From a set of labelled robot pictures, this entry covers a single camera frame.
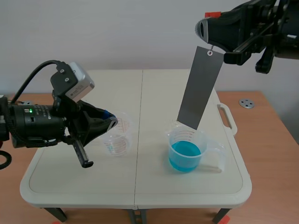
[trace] gray card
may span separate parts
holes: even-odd
[[[223,63],[223,54],[197,47],[178,121],[197,129]]]

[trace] red clip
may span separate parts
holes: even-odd
[[[220,222],[218,224],[228,224],[229,221],[230,221],[230,217],[225,216],[222,218],[222,220],[220,220]]]
[[[205,18],[206,17],[219,18],[220,16],[221,16],[221,12],[205,13]]]

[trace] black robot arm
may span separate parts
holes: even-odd
[[[243,65],[263,50],[256,71],[268,73],[273,57],[299,59],[299,0],[251,0],[196,25],[205,42],[225,50],[224,62]]]
[[[21,95],[32,78],[45,66],[57,65],[57,72],[51,77],[53,105],[17,105],[14,102]],[[37,67],[28,77],[11,103],[0,98],[0,144],[9,140],[19,147],[49,147],[64,142],[73,145],[82,167],[93,165],[84,150],[90,141],[117,125],[117,118],[106,110],[80,100],[94,88],[94,82],[77,64],[48,61]],[[65,135],[68,128],[70,135]],[[0,169],[7,167],[11,156],[0,151],[7,161]]]

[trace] table leg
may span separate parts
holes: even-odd
[[[231,209],[220,209],[217,215],[213,218],[213,223],[218,224],[223,217],[229,212]]]
[[[133,209],[126,209],[128,211],[131,224],[137,224],[136,215]]]
[[[61,208],[44,208],[47,210],[51,215],[56,217],[60,222],[65,222],[67,220],[67,217],[65,213],[61,210]]]
[[[146,224],[146,209],[140,209],[140,216],[142,224]]]
[[[137,209],[137,210],[133,210],[133,209],[126,209],[129,213],[129,217],[131,220],[131,224],[137,224],[138,221],[137,219],[141,219],[142,224],[146,224],[146,209]]]

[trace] clear plastic cup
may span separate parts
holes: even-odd
[[[219,169],[224,171],[226,154],[222,144],[211,140],[203,131],[187,126],[177,126],[168,134],[169,162],[177,170],[194,170],[205,154],[216,152],[219,155]]]
[[[115,156],[124,155],[132,145],[132,121],[124,112],[113,113],[118,124],[100,136],[101,141],[108,149],[108,153]]]

